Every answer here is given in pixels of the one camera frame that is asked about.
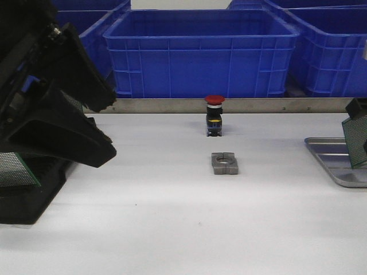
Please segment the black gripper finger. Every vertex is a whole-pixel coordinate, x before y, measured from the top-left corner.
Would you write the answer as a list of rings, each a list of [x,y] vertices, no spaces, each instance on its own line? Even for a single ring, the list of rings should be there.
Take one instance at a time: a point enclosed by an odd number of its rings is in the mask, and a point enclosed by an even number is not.
[[[116,93],[97,70],[71,23],[61,28],[61,38],[48,58],[48,69],[59,87],[88,109],[100,112],[116,101]]]
[[[7,105],[7,151],[100,167],[116,156],[112,141],[54,84],[33,82]]]
[[[346,107],[349,118],[357,120],[367,115],[367,98],[354,98]]]

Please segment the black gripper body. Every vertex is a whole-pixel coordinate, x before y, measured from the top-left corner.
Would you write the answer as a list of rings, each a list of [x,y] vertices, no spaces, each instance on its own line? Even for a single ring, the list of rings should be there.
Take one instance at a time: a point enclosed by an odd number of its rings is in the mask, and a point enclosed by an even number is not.
[[[56,13],[51,1],[1,1],[2,152],[60,152],[63,147],[55,141],[62,129],[48,121],[48,85],[37,84],[34,93],[21,97],[19,107],[11,106],[37,65]]]

